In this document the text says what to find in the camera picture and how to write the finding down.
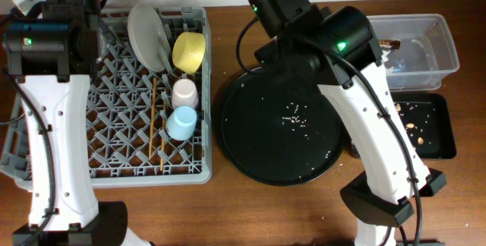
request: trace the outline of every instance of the white plate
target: white plate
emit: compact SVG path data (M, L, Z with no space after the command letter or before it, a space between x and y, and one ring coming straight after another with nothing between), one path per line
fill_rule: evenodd
M148 3L139 3L128 15L128 37L138 61L152 71L170 67L170 45L159 15Z

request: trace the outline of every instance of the pink cup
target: pink cup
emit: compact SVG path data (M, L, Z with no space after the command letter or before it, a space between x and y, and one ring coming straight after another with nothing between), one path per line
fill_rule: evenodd
M189 79L179 79L172 88L172 107L190 106L196 109L199 102L196 85Z

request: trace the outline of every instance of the yellow cup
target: yellow cup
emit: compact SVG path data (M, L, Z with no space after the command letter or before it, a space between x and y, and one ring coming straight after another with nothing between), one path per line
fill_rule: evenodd
M193 74L203 61L206 40L202 33L182 33L172 50L174 65L185 73Z

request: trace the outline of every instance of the black plate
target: black plate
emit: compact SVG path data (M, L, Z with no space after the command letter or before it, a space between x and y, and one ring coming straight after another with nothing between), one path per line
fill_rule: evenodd
M399 116L412 145L422 159L452 159L456 156L456 142L450 124L446 100L435 93L392 93L393 101L400 104Z
M329 101L317 86L299 80L274 84L270 75L244 74L224 91L215 113L225 156L269 185L298 185L322 175L345 143Z

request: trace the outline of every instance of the plastic bin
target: plastic bin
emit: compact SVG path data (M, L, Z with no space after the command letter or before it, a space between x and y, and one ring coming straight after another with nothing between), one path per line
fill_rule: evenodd
M402 40L385 63L391 71L387 72L391 90L435 90L442 78L459 69L456 47L442 15L380 15L368 19L378 39Z
M98 78L90 86L86 132L88 163L94 188L126 188L157 185L195 185L211 177L211 31L203 8L156 8L171 44L183 32L202 33L206 52L202 68L195 74L148 71L131 50L127 32L130 9L103 10L108 26L101 36ZM157 78L154 149L148 154L152 79ZM196 83L200 97L194 136L185 141L171 139L161 128L169 117L172 86L179 78ZM163 110L162 101L167 103ZM21 114L17 97L11 117ZM162 137L166 145L161 149ZM9 126L0 159L0 172L18 187L32 189L27 126L22 119Z

